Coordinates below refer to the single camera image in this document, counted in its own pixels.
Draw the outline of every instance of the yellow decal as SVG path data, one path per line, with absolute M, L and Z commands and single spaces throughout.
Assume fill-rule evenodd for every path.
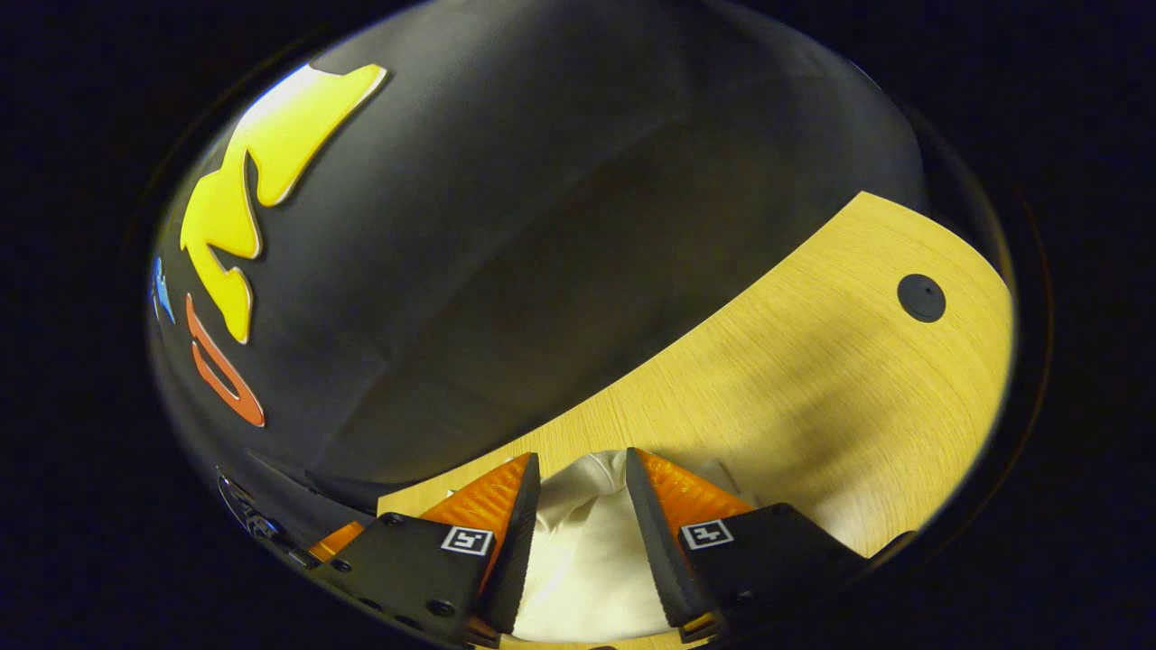
M 180 227 L 180 250 L 188 251 L 197 275 L 239 342 L 249 342 L 253 293 L 245 274 L 237 267 L 227 271 L 213 249 L 246 259 L 261 252 L 246 157 L 257 167 L 257 200 L 266 207 L 280 204 L 318 149 L 383 79 L 385 68 L 372 64 L 344 75 L 302 67 L 245 112 L 221 169 L 193 189 Z

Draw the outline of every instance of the white fabric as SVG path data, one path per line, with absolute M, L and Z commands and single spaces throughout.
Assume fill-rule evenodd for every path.
M 602 451 L 542 481 L 513 636 L 609 643 L 669 629 L 624 467 L 624 450 Z M 692 471 L 735 493 L 717 460 Z M 749 494 L 739 497 L 756 505 Z

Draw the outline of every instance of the black background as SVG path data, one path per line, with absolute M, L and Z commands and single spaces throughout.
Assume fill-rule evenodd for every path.
M 975 5 L 758 3 L 919 108 L 981 173 L 1022 187 L 1052 266 L 1057 341 L 1035 434 L 973 524 L 897 589 L 753 647 L 1156 642 L 1140 347 L 1154 293 L 1141 209 L 1153 16 L 1142 3 Z M 131 276 L 143 268 L 125 264 L 138 197 L 190 123 L 295 39 L 392 6 L 29 2 L 6 21 L 15 471 L 0 635 L 15 647 L 405 643 L 279 566 L 195 482 L 150 392 L 144 288 Z

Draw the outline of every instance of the wooden table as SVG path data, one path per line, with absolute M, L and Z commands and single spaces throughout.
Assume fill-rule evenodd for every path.
M 899 304 L 898 282 L 912 273 L 943 289 L 947 312 L 935 323 Z M 976 460 L 1003 400 L 1011 308 L 966 243 L 860 193 L 644 364 L 539 429 L 383 496 L 378 514 L 422 512 L 527 451 L 546 478 L 585 453 L 638 446 L 688 467 L 718 458 L 761 504 L 790 502 L 869 556 L 922 526 Z M 612 645 L 681 647 L 676 631 Z

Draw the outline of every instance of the blue decal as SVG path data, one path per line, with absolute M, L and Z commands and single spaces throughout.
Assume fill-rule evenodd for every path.
M 155 286 L 154 291 L 156 301 L 161 303 L 161 306 L 164 308 L 164 312 L 169 315 L 169 320 L 176 325 L 177 319 L 172 317 L 172 306 L 169 304 L 169 288 L 164 285 L 164 274 L 161 273 L 161 258 L 156 258 L 156 264 L 153 266 L 153 281 Z M 157 312 L 156 319 L 161 319 L 160 312 Z

